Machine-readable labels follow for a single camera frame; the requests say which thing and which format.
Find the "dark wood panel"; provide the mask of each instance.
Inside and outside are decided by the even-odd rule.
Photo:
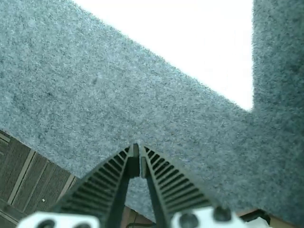
[[[20,187],[13,206],[20,211],[24,211],[27,202],[30,200],[36,185],[40,180],[41,174],[46,166],[47,159],[36,153],[31,167]]]
[[[56,166],[47,188],[44,188],[41,197],[45,200],[39,201],[36,210],[46,211],[56,203],[63,187],[65,186],[70,173]]]
[[[44,188],[48,187],[48,183],[49,183],[49,179],[52,176],[54,170],[56,168],[56,165],[48,162],[46,168],[44,169],[40,180],[38,181],[36,188],[32,194],[32,197],[30,198],[28,204],[26,205],[25,209],[24,209],[24,213],[26,214],[31,214],[34,211],[36,211],[36,207],[39,203],[39,201],[42,201],[42,191],[44,190]]]
[[[11,138],[7,155],[0,170],[0,198],[7,201],[15,186],[30,148]]]
[[[0,215],[0,227],[3,228],[16,228],[16,225],[14,223],[11,223],[6,218],[2,217]]]
[[[15,209],[13,206],[11,206],[10,204],[8,204],[7,202],[5,202],[1,199],[0,199],[0,211],[2,211],[4,214],[10,216],[11,218],[13,218],[16,221],[20,221],[21,219],[26,217],[26,214]]]

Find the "bright light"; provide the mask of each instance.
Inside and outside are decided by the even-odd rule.
[[[74,0],[245,110],[253,108],[252,0]]]

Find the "carpeted platform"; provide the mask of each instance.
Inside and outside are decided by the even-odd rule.
[[[78,177],[144,142],[231,208],[304,224],[303,10],[255,1],[246,112],[72,2],[2,0],[0,129]],[[153,219],[143,180],[126,204]]]

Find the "screw hole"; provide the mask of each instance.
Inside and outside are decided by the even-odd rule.
[[[75,228],[91,228],[91,226],[87,223],[81,223],[77,225]]]
[[[40,222],[37,228],[54,228],[55,222],[51,219]]]

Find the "wooden floor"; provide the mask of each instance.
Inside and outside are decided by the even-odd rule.
[[[15,228],[25,216],[46,211],[78,179],[0,131],[0,227]],[[125,207],[122,228],[151,223]]]

